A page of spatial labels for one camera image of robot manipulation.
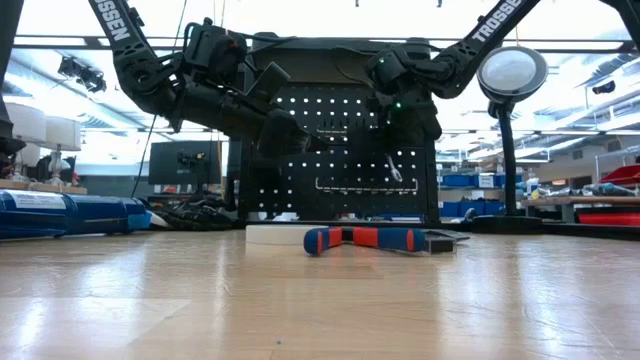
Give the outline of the white shade table lamp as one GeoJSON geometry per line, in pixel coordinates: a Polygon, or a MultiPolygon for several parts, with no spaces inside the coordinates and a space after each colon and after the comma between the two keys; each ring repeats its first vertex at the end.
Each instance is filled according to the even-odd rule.
{"type": "Polygon", "coordinates": [[[50,163],[52,178],[48,184],[61,187],[64,185],[60,178],[62,152],[81,150],[81,124],[64,117],[47,116],[45,125],[46,140],[41,147],[50,149],[52,158],[50,163]]]}
{"type": "Polygon", "coordinates": [[[34,107],[7,103],[6,109],[13,123],[13,135],[28,143],[44,143],[47,140],[45,114],[34,107]]]}

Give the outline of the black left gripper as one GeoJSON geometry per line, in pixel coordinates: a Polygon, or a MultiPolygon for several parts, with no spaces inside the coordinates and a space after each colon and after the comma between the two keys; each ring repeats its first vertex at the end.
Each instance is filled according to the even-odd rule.
{"type": "Polygon", "coordinates": [[[328,149],[327,142],[303,131],[290,113],[280,109],[267,114],[257,140],[258,152],[267,158],[328,149]]]}

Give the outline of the white masking tape roll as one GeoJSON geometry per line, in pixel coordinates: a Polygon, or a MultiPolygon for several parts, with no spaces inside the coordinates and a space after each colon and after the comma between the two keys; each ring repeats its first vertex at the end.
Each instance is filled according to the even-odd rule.
{"type": "Polygon", "coordinates": [[[305,234],[313,225],[248,225],[245,240],[258,245],[302,245],[305,234]]]}

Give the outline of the blue caulk tube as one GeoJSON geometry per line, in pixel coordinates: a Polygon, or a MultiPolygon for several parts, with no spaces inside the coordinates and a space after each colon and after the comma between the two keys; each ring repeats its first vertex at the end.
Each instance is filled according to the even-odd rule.
{"type": "Polygon", "coordinates": [[[81,234],[129,234],[151,227],[135,198],[0,190],[0,240],[81,234]]]}

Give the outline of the black pegboard stand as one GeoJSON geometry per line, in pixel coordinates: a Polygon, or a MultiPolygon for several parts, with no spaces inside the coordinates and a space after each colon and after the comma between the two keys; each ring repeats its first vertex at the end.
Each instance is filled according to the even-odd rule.
{"type": "Polygon", "coordinates": [[[391,47],[407,47],[414,59],[429,59],[429,43],[412,38],[406,43],[373,42],[348,38],[286,39],[263,33],[251,45],[249,64],[263,70],[277,63],[290,76],[276,95],[300,127],[329,144],[323,152],[282,156],[270,160],[253,143],[235,138],[229,147],[231,186],[238,192],[239,214],[248,218],[295,213],[303,221],[333,221],[345,214],[370,219],[376,216],[415,216],[425,223],[440,220],[435,142],[424,146],[386,150],[367,135],[377,124],[367,109],[374,93],[365,72],[369,59],[391,47]],[[323,136],[318,127],[347,126],[345,136],[323,136]],[[397,182],[387,165],[390,154],[403,181],[397,182]],[[321,184],[378,187],[419,183],[417,193],[322,192],[321,184]]]}

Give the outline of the black computer monitor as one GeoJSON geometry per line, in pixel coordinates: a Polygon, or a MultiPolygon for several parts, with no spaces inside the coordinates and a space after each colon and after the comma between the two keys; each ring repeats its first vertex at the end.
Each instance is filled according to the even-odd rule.
{"type": "Polygon", "coordinates": [[[211,185],[220,183],[215,141],[153,143],[148,182],[152,185],[211,185]]]}

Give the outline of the wooden top work table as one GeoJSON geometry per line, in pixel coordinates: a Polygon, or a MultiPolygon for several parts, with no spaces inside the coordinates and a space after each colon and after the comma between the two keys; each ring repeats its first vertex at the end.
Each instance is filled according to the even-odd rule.
{"type": "Polygon", "coordinates": [[[560,196],[539,199],[523,200],[521,202],[525,208],[525,213],[533,217],[533,210],[540,206],[560,206],[562,221],[565,223],[575,222],[575,204],[600,204],[600,205],[625,205],[640,206],[640,197],[624,196],[560,196]]]}

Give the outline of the black and silver spirit level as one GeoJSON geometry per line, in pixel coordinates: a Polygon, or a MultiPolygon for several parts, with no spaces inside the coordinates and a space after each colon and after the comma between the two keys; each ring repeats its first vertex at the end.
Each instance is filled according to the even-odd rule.
{"type": "Polygon", "coordinates": [[[451,230],[423,230],[430,254],[456,253],[459,242],[470,239],[470,236],[451,230]]]}

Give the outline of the large silver combination wrench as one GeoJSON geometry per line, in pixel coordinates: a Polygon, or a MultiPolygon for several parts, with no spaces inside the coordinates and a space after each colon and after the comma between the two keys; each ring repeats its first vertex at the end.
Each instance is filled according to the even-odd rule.
{"type": "Polygon", "coordinates": [[[385,158],[386,158],[387,165],[388,165],[388,167],[390,169],[392,178],[397,182],[402,182],[403,181],[402,174],[396,168],[391,155],[390,154],[385,154],[385,158]]]}

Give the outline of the red and blue pliers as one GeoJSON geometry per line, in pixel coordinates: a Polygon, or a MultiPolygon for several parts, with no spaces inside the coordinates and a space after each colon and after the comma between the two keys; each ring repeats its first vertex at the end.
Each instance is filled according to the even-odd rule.
{"type": "Polygon", "coordinates": [[[414,228],[326,227],[308,230],[303,237],[304,250],[313,256],[349,243],[359,247],[419,253],[429,250],[422,231],[414,228]]]}

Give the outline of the red storage bin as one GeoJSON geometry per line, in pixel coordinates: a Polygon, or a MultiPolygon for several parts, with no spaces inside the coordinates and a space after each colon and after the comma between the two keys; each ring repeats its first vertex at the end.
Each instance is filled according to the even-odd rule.
{"type": "Polygon", "coordinates": [[[640,185],[640,164],[619,167],[604,176],[600,182],[618,186],[640,185]]]}

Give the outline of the wooden shelf board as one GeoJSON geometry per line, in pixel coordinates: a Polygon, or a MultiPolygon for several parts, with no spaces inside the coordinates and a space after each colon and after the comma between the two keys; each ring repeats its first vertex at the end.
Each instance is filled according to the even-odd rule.
{"type": "Polygon", "coordinates": [[[39,191],[50,193],[67,193],[76,195],[87,195],[88,190],[82,187],[69,187],[44,184],[39,182],[19,182],[8,179],[0,179],[0,189],[39,191]]]}

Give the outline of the black table frame rail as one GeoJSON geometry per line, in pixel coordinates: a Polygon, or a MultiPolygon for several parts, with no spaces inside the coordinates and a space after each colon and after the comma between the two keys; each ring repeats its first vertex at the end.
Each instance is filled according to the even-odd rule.
{"type": "Polygon", "coordinates": [[[525,229],[515,226],[503,226],[502,223],[477,225],[474,223],[401,223],[401,222],[343,222],[343,221],[302,221],[302,222],[273,222],[273,221],[245,221],[238,224],[239,228],[248,226],[311,226],[311,227],[409,227],[421,230],[450,230],[460,233],[477,233],[491,235],[559,235],[570,237],[585,237],[640,242],[640,227],[633,226],[604,226],[588,224],[564,224],[542,222],[535,227],[525,229]]]}

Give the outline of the black gooseneck magnifier lamp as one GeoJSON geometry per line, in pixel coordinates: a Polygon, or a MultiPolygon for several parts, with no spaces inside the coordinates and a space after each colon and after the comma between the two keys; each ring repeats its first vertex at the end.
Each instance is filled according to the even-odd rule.
{"type": "Polygon", "coordinates": [[[531,234],[542,220],[520,216],[516,205],[516,156],[511,113],[515,105],[533,95],[546,81],[548,65],[537,51],[522,47],[501,47],[489,53],[477,71],[479,86],[489,100],[488,113],[500,127],[504,170],[504,213],[478,216],[472,230],[486,234],[531,234]]]}

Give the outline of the flat red tray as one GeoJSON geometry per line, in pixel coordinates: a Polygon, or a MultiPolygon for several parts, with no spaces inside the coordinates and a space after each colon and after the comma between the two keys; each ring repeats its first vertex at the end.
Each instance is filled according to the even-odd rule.
{"type": "Polygon", "coordinates": [[[640,227],[640,213],[582,213],[582,224],[640,227]]]}

